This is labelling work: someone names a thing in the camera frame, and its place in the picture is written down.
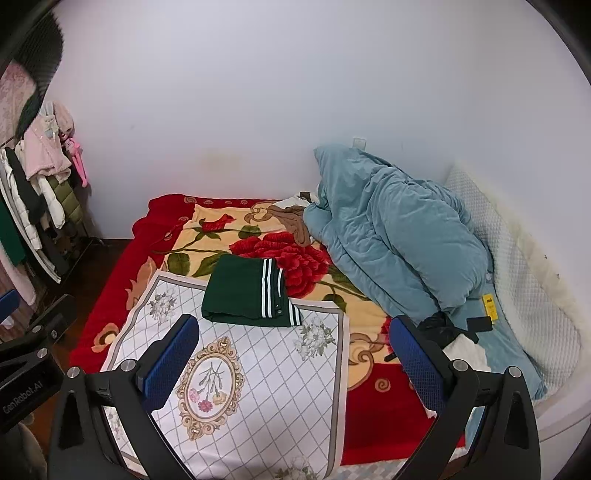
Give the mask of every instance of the metal screw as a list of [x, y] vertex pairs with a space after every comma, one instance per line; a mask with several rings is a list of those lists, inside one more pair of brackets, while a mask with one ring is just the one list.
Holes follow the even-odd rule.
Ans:
[[466, 370], [468, 370], [468, 364], [464, 360], [454, 360], [452, 365], [453, 368], [455, 368], [459, 372], [465, 372]]
[[521, 376], [521, 370], [517, 367], [509, 367], [509, 375], [514, 378], [519, 378]]
[[68, 370], [67, 375], [70, 378], [76, 378], [79, 373], [80, 373], [80, 367], [72, 367]]
[[121, 362], [121, 370], [124, 372], [129, 372], [135, 368], [135, 360], [128, 358], [127, 360], [123, 360]]

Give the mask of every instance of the white patterned cloth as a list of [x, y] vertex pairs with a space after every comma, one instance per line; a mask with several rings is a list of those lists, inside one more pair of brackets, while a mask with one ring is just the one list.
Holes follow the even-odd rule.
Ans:
[[[302, 327], [212, 323], [200, 311], [205, 285], [157, 271], [102, 370], [138, 359], [181, 314], [192, 314], [199, 343], [167, 404], [152, 416], [193, 475], [316, 480], [336, 472], [345, 426], [348, 318], [330, 303], [295, 300]], [[142, 473], [115, 409], [106, 413], [128, 466]]]
[[470, 176], [454, 167], [446, 186], [472, 213], [475, 235], [491, 250], [495, 288], [503, 312], [523, 350], [539, 367], [547, 397], [577, 367], [590, 330], [547, 256], [522, 226]]

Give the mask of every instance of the floral oval frame print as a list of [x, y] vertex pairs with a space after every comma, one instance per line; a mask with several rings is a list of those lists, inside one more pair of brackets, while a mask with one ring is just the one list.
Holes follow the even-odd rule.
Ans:
[[189, 360], [177, 389], [181, 423], [190, 440], [212, 435], [236, 413], [244, 385], [236, 349], [225, 336]]

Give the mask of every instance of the blue gripper pad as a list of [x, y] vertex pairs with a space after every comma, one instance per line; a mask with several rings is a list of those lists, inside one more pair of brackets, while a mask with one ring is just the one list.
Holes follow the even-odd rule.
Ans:
[[165, 342], [164, 352], [160, 354], [152, 369], [143, 378], [140, 390], [144, 395], [142, 405], [147, 412], [164, 407], [199, 341], [197, 319], [192, 315], [185, 314], [178, 319], [177, 323], [183, 321], [184, 323], [176, 333], [173, 330], [176, 330], [174, 327], [177, 324], [162, 340], [159, 340], [159, 342]]
[[392, 319], [388, 337], [423, 404], [429, 410], [441, 413], [446, 404], [444, 379], [435, 365], [400, 318]]
[[0, 296], [0, 322], [14, 312], [21, 303], [21, 296], [16, 290], [9, 290]]

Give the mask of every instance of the wall socket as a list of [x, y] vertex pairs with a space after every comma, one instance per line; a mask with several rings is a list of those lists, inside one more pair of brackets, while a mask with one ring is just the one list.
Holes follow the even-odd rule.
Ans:
[[367, 140], [361, 137], [353, 137], [353, 148], [358, 148], [360, 150], [365, 150], [365, 144]]

